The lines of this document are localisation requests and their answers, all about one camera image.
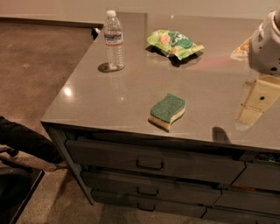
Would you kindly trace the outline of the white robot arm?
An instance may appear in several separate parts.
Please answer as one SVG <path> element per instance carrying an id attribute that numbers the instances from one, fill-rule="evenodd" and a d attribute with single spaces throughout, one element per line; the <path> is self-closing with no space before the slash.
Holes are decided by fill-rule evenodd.
<path id="1" fill-rule="evenodd" d="M 248 62 L 261 74 L 280 75 L 280 8 L 270 12 L 253 33 Z"/>

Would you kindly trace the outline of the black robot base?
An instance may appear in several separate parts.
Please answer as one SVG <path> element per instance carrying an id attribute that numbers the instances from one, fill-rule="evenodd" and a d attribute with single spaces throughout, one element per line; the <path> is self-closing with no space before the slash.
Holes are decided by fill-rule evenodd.
<path id="1" fill-rule="evenodd" d="M 55 145 L 38 132 L 0 116 L 1 152 L 15 157 L 25 152 L 51 164 L 63 161 Z M 14 224 L 18 212 L 25 206 L 42 171 L 10 158 L 1 157 L 0 224 Z"/>

